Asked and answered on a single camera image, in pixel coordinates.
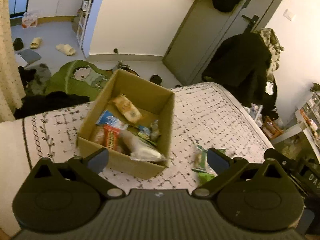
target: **cartoon character on rug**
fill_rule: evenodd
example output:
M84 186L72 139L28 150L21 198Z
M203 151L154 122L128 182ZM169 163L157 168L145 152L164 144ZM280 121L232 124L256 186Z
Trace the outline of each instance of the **cartoon character on rug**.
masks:
M75 68L71 78L86 82L89 86L98 90L101 90L108 81L106 76L95 72L89 65Z

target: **ribbed black surface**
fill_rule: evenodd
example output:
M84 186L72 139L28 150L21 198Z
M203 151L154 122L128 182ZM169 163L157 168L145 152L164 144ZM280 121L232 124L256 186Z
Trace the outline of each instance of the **ribbed black surface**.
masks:
M229 224L207 200L192 198L186 190L133 189L121 200L107 202L89 224L67 233L43 235L27 230L14 239L29 240L299 240L294 230L276 234L248 232Z

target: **open cardboard box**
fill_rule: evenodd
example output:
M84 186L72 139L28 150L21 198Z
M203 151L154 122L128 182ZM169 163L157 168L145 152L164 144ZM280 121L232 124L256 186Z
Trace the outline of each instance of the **open cardboard box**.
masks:
M113 98L118 95L126 97L138 108L142 118L137 124L148 127L154 120L159 120L161 136L157 141L157 150L167 158L171 141L174 93L166 88L146 81L125 70L117 70L105 85L87 117L78 131L77 145L82 157L87 157L103 146L89 140L96 121L104 110L110 111L124 123L130 124L117 110ZM142 179L150 179L167 167L167 162L150 163L130 159L129 155L109 150L108 168L122 171Z

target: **door handle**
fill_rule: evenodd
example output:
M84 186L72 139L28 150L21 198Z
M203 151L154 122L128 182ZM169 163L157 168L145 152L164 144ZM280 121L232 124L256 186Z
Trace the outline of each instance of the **door handle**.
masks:
M244 30L245 33L249 33L250 31L252 31L254 25L259 20L259 16L258 15L254 15L252 18L249 18L246 15L241 15L241 17L249 22L247 28Z

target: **bottle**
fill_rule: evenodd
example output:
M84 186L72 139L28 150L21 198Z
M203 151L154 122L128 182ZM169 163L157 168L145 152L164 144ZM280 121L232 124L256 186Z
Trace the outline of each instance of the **bottle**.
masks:
M81 9L82 9L83 12L87 12L88 6L89 6L89 0L82 0Z

